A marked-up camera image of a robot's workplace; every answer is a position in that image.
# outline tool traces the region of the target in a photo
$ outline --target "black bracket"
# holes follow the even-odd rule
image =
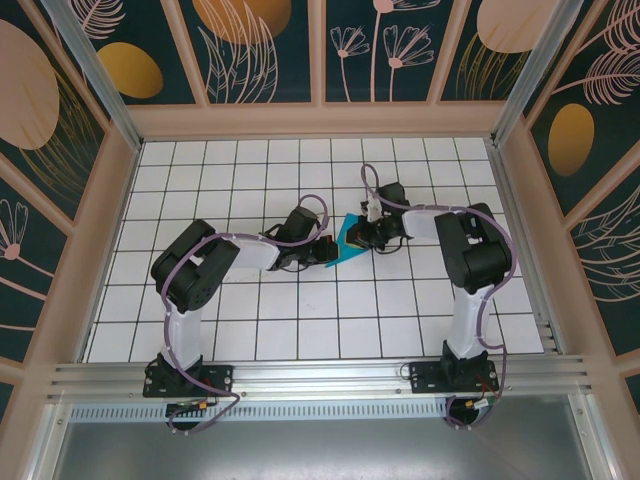
[[[187,373],[213,388],[231,392],[233,387],[233,367],[231,365],[204,365],[202,358]],[[205,398],[216,397],[201,387],[188,382],[180,373],[169,365],[161,354],[158,354],[158,365],[145,369],[145,398]]]
[[[408,366],[409,372],[401,372],[407,375],[411,382],[412,393],[480,393],[482,383],[477,379],[464,383],[452,385],[449,383],[445,369],[440,360],[431,362],[412,362]],[[478,375],[489,385],[498,391],[499,383],[495,364],[487,360],[482,368],[478,370]]]

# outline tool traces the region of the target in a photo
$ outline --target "enclosure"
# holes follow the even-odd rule
[[[1,478],[640,478],[640,2],[7,0],[0,39]],[[395,238],[229,270],[200,350],[240,402],[172,436],[153,263],[308,194],[339,237],[364,165],[512,238],[492,418],[412,393],[456,299],[439,242]]]

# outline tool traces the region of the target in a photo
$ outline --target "flower illustration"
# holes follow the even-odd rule
[[[29,210],[20,202],[15,213],[6,199],[0,200],[0,258],[15,260],[20,256],[20,243],[27,228]]]
[[[333,46],[336,47],[340,58],[355,57],[356,55],[369,53],[369,44],[364,43],[365,40],[362,27],[347,27],[344,29],[344,33],[341,32],[340,27],[331,29],[331,41]]]
[[[20,245],[24,238],[24,232],[27,229],[27,220],[29,218],[29,209],[20,202],[16,202],[16,207],[12,211],[9,201],[0,200],[0,260],[18,260],[26,266],[40,272],[48,277],[53,277],[53,273],[34,265],[20,256]],[[23,285],[12,282],[7,278],[0,276],[0,284],[6,285],[14,290],[30,295],[39,300],[46,300],[46,295],[35,292]],[[10,328],[6,325],[0,325],[0,328]]]
[[[373,7],[378,13],[391,13],[394,10],[423,10],[439,3],[440,0],[373,0]]]
[[[429,28],[422,30],[407,27],[398,38],[398,26],[384,29],[384,48],[387,51],[391,80],[389,83],[389,101],[393,102],[393,79],[398,68],[415,67],[433,61],[433,50],[427,50],[431,39],[427,34]]]

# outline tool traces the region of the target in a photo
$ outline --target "white grid mat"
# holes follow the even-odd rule
[[[507,227],[479,138],[146,143],[85,359],[155,357],[164,309],[149,270],[195,218],[218,231],[258,233],[315,193],[329,205],[329,233],[337,232],[365,200],[363,160],[376,162],[381,185],[399,180],[412,204],[486,202]],[[488,341],[539,353],[517,275],[495,297]],[[201,349],[217,361],[437,356],[452,312],[439,247],[411,240],[395,254],[369,252],[334,268],[232,269],[204,309]]]

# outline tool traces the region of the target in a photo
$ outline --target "teal object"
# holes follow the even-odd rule
[[[347,213],[347,216],[344,219],[344,223],[342,224],[342,228],[340,229],[340,235],[338,235],[338,239],[336,243],[338,244],[339,256],[333,262],[327,263],[326,267],[333,267],[338,263],[346,262],[358,255],[362,255],[365,252],[368,252],[368,249],[365,248],[356,248],[351,245],[347,245],[347,230],[353,227],[356,223],[358,223],[358,215],[354,215],[353,213]]]

